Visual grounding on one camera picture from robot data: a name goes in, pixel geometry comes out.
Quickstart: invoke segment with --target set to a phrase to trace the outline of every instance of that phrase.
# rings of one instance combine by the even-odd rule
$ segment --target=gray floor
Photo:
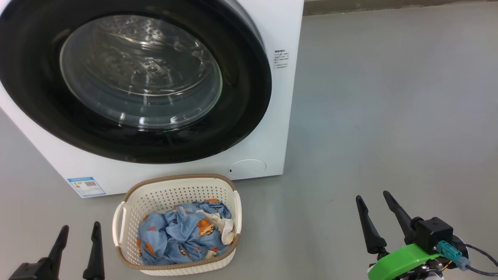
[[[244,226],[229,266],[172,279],[366,279],[375,256],[356,195],[387,249],[403,244],[383,190],[498,256],[497,14],[483,3],[304,18],[285,174],[237,182]],[[120,195],[80,199],[1,112],[0,131],[0,278],[45,256],[68,224],[60,278],[80,279],[98,220],[107,279],[154,279],[116,257]]]

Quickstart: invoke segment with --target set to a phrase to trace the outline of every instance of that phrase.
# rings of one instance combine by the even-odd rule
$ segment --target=washing machine
[[[279,175],[302,9],[0,0],[0,106],[81,197],[176,174]]]

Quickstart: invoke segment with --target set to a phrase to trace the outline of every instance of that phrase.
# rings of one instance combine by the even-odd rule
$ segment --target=blue fabric
[[[208,250],[217,256],[228,250],[223,245],[218,226],[204,213],[219,213],[230,219],[230,211],[220,201],[176,205],[165,214],[152,213],[138,228],[141,257],[146,265],[171,265],[203,260]]]
[[[195,203],[197,203],[197,208],[202,209],[202,210],[206,211],[207,213],[210,213],[210,214],[219,213],[221,218],[225,218],[225,219],[232,218],[232,215],[230,213],[230,210],[228,210],[228,207],[223,202],[221,202],[217,199],[210,199],[207,201],[203,201],[201,203],[199,203],[199,202],[195,202]]]

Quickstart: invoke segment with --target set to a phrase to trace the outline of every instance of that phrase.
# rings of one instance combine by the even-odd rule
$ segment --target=laundry basket
[[[174,205],[216,198],[226,204],[235,224],[235,238],[221,256],[188,264],[146,266],[139,255],[136,239],[145,215],[164,212]],[[119,216],[123,213],[121,229]],[[242,228],[239,193],[232,181],[217,174],[192,174],[157,178],[135,185],[117,207],[113,218],[113,240],[118,257],[128,267],[155,276],[188,275],[220,269],[234,257]]]

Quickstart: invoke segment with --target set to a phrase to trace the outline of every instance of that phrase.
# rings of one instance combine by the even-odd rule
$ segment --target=white cloth
[[[215,251],[211,251],[209,250],[208,253],[206,254],[206,257],[204,258],[205,260],[209,260],[210,258],[216,256],[216,252]]]
[[[221,242],[223,245],[230,245],[234,241],[235,233],[233,232],[233,219],[222,219],[219,213],[211,214],[206,213],[204,210],[197,210],[197,212],[204,213],[204,215],[210,218],[218,226],[218,230],[221,232]]]

